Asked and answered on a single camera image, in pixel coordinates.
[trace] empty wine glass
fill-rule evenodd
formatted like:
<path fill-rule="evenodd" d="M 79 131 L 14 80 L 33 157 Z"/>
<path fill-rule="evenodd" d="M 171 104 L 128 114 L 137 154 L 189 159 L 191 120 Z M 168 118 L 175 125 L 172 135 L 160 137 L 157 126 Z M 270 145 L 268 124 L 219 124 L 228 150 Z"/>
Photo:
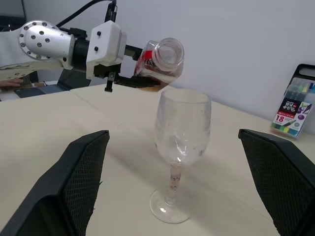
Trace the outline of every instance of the empty wine glass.
<path fill-rule="evenodd" d="M 156 190 L 150 199 L 152 213 L 170 224 L 190 217 L 189 208 L 178 201 L 177 189 L 183 166 L 200 160 L 210 138 L 211 101 L 189 89 L 165 90 L 161 94 L 155 126 L 158 152 L 171 164 L 169 189 Z"/>

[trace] clear bottle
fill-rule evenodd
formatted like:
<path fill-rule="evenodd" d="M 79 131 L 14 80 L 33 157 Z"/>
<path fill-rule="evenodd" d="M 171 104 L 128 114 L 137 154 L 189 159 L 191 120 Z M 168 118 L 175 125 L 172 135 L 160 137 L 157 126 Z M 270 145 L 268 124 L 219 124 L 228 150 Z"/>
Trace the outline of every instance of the clear bottle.
<path fill-rule="evenodd" d="M 143 88 L 159 91 L 182 74 L 184 66 L 184 48 L 175 38 L 165 38 L 160 42 L 149 41 L 137 61 L 134 74 L 150 77 L 160 82 L 160 86 Z"/>

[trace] marker box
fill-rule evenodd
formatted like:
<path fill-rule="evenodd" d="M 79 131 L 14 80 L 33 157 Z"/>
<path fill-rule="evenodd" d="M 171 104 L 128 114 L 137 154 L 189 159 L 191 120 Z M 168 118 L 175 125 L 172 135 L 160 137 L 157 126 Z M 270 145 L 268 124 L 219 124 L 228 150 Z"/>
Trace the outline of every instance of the marker box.
<path fill-rule="evenodd" d="M 315 77 L 301 75 L 300 70 L 311 68 L 312 65 L 299 65 L 284 93 L 284 98 L 271 123 L 274 131 L 298 138 L 305 128 L 306 119 L 309 118 L 315 104 Z"/>

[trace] person's hand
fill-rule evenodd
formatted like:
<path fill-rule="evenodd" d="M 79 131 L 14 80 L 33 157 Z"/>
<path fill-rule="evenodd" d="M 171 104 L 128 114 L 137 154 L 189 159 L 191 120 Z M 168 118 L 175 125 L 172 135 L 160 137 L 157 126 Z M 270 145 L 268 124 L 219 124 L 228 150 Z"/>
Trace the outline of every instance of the person's hand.
<path fill-rule="evenodd" d="M 12 86 L 12 87 L 18 87 L 20 84 L 23 83 L 22 79 L 11 79 L 11 80 L 2 80 L 0 81 L 0 87 L 7 87 L 7 86 Z"/>

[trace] desk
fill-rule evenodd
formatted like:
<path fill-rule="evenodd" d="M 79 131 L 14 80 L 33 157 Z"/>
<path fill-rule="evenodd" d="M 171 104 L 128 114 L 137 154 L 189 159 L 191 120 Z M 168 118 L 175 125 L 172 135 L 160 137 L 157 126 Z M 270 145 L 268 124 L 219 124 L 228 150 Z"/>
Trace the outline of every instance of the desk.
<path fill-rule="evenodd" d="M 182 188 L 191 193 L 195 213 L 187 222 L 169 225 L 149 207 L 151 193 L 168 184 L 169 166 L 153 140 L 132 131 L 131 123 L 115 121 L 69 91 L 2 102 L 0 121 L 0 229 L 71 141 L 109 129 L 103 183 L 87 236 L 278 236 L 270 219 L 233 195 L 250 179 L 247 166 L 239 173 L 233 168 L 245 166 L 237 162 L 241 145 L 236 137 L 234 156 L 225 157 L 223 144 L 211 145 L 210 157 L 183 173 Z M 251 181 L 248 188 L 255 193 Z"/>
<path fill-rule="evenodd" d="M 71 92 L 130 130 L 152 139 L 160 93 L 118 85 L 113 86 L 112 93 L 107 93 L 104 88 L 102 85 L 73 89 Z M 195 176 L 196 181 L 217 186 L 271 220 L 257 194 L 243 146 L 237 137 L 240 128 L 270 133 L 271 122 L 216 102 L 212 103 L 211 120 L 206 160 L 189 167 L 188 175 L 190 171 L 199 172 Z M 303 134 L 293 143 L 315 163 L 315 136 Z"/>

